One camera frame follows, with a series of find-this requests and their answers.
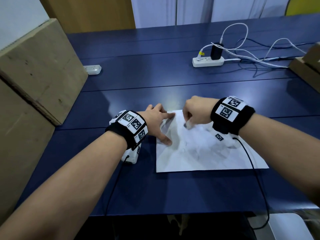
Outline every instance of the sheet of paper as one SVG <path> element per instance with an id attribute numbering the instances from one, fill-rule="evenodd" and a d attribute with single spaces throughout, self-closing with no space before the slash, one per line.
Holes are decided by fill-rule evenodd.
<path id="1" fill-rule="evenodd" d="M 172 140 L 166 146 L 157 140 L 156 171 L 177 172 L 195 170 L 252 169 L 249 158 L 238 141 L 230 148 L 220 142 L 210 131 L 212 123 L 196 125 L 188 130 L 183 125 L 182 110 L 173 119 L 164 120 L 161 131 Z M 266 162 L 242 138 L 255 168 L 269 168 Z"/>

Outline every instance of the brown cardboard box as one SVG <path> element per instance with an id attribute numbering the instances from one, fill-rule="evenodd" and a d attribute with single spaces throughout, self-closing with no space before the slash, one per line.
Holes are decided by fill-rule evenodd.
<path id="1" fill-rule="evenodd" d="M 311 87 L 320 92 L 320 73 L 308 66 L 302 57 L 296 57 L 289 64 L 289 69 L 305 80 Z"/>
<path id="2" fill-rule="evenodd" d="M 0 225 L 12 213 L 54 126 L 0 80 Z"/>
<path id="3" fill-rule="evenodd" d="M 64 122 L 88 77 L 54 18 L 0 51 L 0 75 L 54 125 Z"/>
<path id="4" fill-rule="evenodd" d="M 320 72 L 320 42 L 315 43 L 303 57 L 303 61 Z"/>

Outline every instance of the hand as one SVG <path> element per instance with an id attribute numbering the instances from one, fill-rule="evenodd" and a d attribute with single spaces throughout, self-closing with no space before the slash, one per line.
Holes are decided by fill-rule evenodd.
<path id="1" fill-rule="evenodd" d="M 185 121 L 190 120 L 192 125 L 210 123 L 211 111 L 218 101 L 216 98 L 192 96 L 182 110 Z"/>
<path id="2" fill-rule="evenodd" d="M 160 125 L 164 119 L 173 118 L 175 113 L 167 113 L 162 104 L 157 104 L 155 107 L 150 104 L 146 111 L 140 111 L 138 114 L 146 121 L 149 135 L 157 137 L 163 144 L 172 145 L 172 141 L 161 132 Z"/>

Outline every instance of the yellow chair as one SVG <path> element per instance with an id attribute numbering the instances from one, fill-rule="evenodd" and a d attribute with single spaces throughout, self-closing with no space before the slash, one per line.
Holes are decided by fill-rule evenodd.
<path id="1" fill-rule="evenodd" d="M 320 0 L 289 0 L 285 15 L 310 14 L 320 12 Z"/>

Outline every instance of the forearm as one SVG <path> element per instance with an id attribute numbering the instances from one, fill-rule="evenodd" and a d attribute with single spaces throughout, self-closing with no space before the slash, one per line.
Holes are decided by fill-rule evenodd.
<path id="1" fill-rule="evenodd" d="M 320 140 L 254 114 L 239 135 L 275 170 L 320 203 Z"/>
<path id="2" fill-rule="evenodd" d="M 0 228 L 1 239 L 73 239 L 127 147 L 106 132 L 46 180 Z"/>

